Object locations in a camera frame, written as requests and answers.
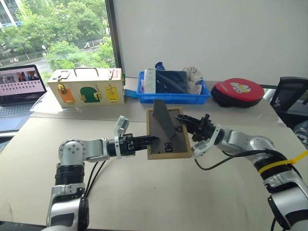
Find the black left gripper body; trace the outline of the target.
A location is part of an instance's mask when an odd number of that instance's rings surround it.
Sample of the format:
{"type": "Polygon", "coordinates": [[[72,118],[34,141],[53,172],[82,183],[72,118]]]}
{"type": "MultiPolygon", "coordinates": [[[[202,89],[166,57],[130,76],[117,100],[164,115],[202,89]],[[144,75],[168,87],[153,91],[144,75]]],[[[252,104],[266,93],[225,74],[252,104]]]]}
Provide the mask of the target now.
{"type": "Polygon", "coordinates": [[[122,157],[135,156],[133,134],[124,134],[119,138],[120,154],[122,157]]]}

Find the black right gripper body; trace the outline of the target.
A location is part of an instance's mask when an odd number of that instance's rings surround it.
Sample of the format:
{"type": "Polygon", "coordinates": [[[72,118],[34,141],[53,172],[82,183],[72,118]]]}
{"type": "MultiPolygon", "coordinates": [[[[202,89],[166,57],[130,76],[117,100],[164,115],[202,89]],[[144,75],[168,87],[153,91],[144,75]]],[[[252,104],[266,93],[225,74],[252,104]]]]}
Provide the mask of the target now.
{"type": "Polygon", "coordinates": [[[216,126],[214,126],[214,124],[211,123],[211,120],[209,119],[210,115],[209,114],[205,114],[204,117],[202,117],[200,120],[200,126],[196,131],[194,132],[198,132],[201,136],[201,141],[206,141],[208,139],[210,139],[216,129],[216,126]]]}

